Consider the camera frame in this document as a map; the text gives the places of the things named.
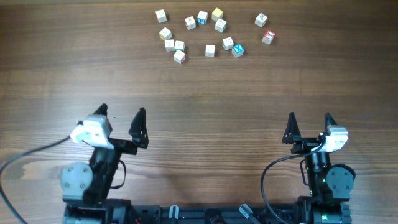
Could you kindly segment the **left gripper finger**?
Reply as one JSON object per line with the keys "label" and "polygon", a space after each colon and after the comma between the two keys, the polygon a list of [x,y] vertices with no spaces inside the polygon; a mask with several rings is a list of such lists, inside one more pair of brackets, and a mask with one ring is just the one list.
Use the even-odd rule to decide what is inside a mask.
{"label": "left gripper finger", "polygon": [[107,116],[108,115],[108,106],[106,103],[103,103],[96,111],[93,112],[95,115]]}
{"label": "left gripper finger", "polygon": [[140,108],[131,122],[131,127],[128,131],[132,136],[132,142],[139,148],[147,149],[149,145],[149,138],[146,126],[146,110]]}

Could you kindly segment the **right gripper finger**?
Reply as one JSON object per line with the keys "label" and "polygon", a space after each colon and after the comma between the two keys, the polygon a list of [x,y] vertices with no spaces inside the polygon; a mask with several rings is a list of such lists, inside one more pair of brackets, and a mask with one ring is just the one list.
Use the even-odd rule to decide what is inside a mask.
{"label": "right gripper finger", "polygon": [[284,144],[294,144],[302,140],[301,133],[297,124],[295,113],[291,112],[289,114],[287,127],[285,133],[282,137],[282,143]]}
{"label": "right gripper finger", "polygon": [[329,126],[337,125],[336,121],[333,119],[330,113],[325,114],[325,128]]}

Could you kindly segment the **wooden block blue Y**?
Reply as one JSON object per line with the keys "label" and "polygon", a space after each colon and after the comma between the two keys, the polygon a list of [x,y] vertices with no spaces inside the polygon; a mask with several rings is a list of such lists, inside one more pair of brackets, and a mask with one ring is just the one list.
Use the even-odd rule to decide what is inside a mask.
{"label": "wooden block blue Y", "polygon": [[175,41],[173,39],[165,40],[165,50],[167,52],[175,51]]}

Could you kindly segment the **blue X wooden block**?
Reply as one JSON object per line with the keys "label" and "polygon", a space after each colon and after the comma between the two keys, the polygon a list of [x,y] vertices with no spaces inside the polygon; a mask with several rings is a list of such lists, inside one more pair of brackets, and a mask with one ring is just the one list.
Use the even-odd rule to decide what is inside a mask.
{"label": "blue X wooden block", "polygon": [[238,58],[244,54],[244,47],[241,44],[236,44],[231,50],[233,56]]}

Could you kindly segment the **plain wooden block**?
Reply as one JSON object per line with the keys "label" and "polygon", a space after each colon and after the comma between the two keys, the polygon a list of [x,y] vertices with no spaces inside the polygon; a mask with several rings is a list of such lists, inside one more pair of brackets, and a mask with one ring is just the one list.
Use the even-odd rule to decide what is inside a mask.
{"label": "plain wooden block", "polygon": [[206,45],[205,56],[206,57],[214,57],[215,56],[215,46],[214,45]]}

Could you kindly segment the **wooden block green picture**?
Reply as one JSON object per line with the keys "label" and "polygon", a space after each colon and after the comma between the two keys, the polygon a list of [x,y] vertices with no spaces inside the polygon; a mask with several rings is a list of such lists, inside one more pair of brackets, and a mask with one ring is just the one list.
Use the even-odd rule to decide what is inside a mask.
{"label": "wooden block green picture", "polygon": [[224,50],[231,50],[234,46],[233,39],[231,37],[227,37],[222,41]]}

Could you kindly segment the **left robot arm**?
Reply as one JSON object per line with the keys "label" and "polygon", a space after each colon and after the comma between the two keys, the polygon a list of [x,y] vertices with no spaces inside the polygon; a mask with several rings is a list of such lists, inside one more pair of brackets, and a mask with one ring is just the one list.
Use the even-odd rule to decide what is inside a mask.
{"label": "left robot arm", "polygon": [[80,121],[70,137],[74,143],[93,147],[88,162],[74,162],[62,169],[60,186],[66,204],[63,223],[105,224],[141,223],[142,218],[130,200],[109,199],[115,189],[114,175],[123,154],[135,155],[139,148],[147,148],[149,138],[144,108],[135,115],[128,131],[130,140],[114,139],[108,119],[108,106],[102,104],[93,114]]}

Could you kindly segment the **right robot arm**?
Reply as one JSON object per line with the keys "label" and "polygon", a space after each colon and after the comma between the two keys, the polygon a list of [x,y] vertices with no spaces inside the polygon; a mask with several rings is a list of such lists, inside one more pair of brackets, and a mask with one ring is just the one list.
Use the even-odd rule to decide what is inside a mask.
{"label": "right robot arm", "polygon": [[343,148],[348,130],[325,115],[325,130],[315,138],[301,136],[293,112],[289,114],[282,143],[292,144],[292,154],[304,156],[300,171],[310,196],[300,196],[293,206],[294,223],[349,224],[352,222],[347,202],[354,187],[355,171],[344,164],[333,165],[330,154]]}

